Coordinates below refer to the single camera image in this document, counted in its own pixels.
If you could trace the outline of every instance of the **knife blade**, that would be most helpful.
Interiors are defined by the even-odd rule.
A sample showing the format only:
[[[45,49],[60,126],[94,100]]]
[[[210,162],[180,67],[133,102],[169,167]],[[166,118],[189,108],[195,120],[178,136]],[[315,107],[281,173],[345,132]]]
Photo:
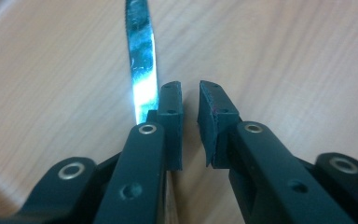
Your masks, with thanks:
[[[126,1],[126,31],[136,123],[158,108],[158,79],[153,29],[146,0]]]

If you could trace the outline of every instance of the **scalpel blade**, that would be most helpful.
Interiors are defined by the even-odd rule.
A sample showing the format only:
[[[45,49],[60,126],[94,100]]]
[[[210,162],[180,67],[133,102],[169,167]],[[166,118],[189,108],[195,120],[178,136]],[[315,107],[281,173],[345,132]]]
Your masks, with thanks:
[[[158,83],[153,29],[146,0],[126,1],[126,30],[136,123],[158,109]]]

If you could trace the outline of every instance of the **hole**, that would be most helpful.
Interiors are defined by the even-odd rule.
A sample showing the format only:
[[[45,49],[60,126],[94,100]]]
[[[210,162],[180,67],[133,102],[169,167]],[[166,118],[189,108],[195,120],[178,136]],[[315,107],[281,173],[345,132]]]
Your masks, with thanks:
[[[78,166],[70,166],[68,168],[66,168],[63,173],[66,175],[74,175],[77,172],[79,172],[80,168]]]
[[[261,133],[263,132],[263,129],[255,124],[248,124],[245,126],[245,130],[250,132],[250,133]]]
[[[139,132],[142,134],[151,134],[157,130],[157,127],[152,124],[146,124],[139,128]]]
[[[330,159],[330,165],[345,174],[355,175],[358,173],[358,167],[345,158],[333,157]]]
[[[299,180],[290,180],[289,182],[287,182],[287,186],[289,186],[290,189],[292,189],[293,191],[295,191],[297,193],[307,193],[308,192],[307,186]]]
[[[228,113],[228,112],[229,112],[229,110],[228,110],[228,109],[220,109],[220,110],[219,110],[219,112],[220,112],[220,113],[224,113],[224,114],[226,114],[226,113]]]
[[[78,177],[86,170],[81,162],[72,162],[62,167],[58,172],[58,177],[63,180],[69,180]]]
[[[138,183],[132,183],[124,186],[120,191],[122,200],[132,200],[142,194],[142,186]]]

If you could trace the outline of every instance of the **wooden surface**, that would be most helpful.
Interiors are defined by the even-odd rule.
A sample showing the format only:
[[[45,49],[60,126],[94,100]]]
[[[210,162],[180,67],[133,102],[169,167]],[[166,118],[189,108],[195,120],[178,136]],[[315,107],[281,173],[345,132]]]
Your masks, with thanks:
[[[180,223],[243,223],[227,171],[205,168],[199,82],[296,156],[358,159],[358,1],[150,0],[158,79],[182,82]],[[57,161],[101,162],[135,123],[124,1],[0,1],[0,216]]]

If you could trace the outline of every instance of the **dark green plastic part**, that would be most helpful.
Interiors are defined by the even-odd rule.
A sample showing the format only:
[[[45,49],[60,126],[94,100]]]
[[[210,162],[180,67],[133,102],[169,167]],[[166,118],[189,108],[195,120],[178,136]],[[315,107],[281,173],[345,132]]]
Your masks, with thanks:
[[[249,126],[262,132],[250,132]],[[241,176],[245,181],[234,173],[230,180],[247,223],[353,223],[267,126],[241,122],[236,133],[233,145],[248,173]],[[256,190],[243,189],[244,182]]]
[[[60,170],[74,162],[83,164],[84,171],[72,179],[59,178]],[[37,183],[21,210],[11,217],[0,218],[0,224],[90,223],[99,202],[94,194],[99,187],[94,183],[95,173],[95,163],[87,158],[58,162]]]
[[[94,223],[163,222],[164,139],[158,123],[131,129]]]
[[[157,122],[165,129],[166,169],[182,170],[183,104],[180,82],[163,85],[159,96]]]
[[[223,88],[208,81],[200,82],[198,123],[206,152],[206,164],[213,168],[229,168],[228,132],[240,121],[240,114]]]
[[[312,173],[358,223],[358,161],[340,153],[318,156]]]

